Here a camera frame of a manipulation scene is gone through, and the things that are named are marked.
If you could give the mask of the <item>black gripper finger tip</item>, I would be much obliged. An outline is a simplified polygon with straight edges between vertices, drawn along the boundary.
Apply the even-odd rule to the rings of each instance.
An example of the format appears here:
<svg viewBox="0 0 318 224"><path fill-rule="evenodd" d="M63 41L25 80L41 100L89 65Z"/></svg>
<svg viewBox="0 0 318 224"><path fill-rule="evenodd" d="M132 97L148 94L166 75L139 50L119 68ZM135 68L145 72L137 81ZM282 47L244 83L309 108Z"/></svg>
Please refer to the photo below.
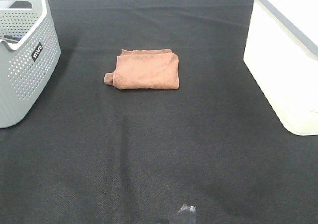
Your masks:
<svg viewBox="0 0 318 224"><path fill-rule="evenodd" d="M196 224L196 207L183 204L179 211L169 218L170 224Z"/></svg>

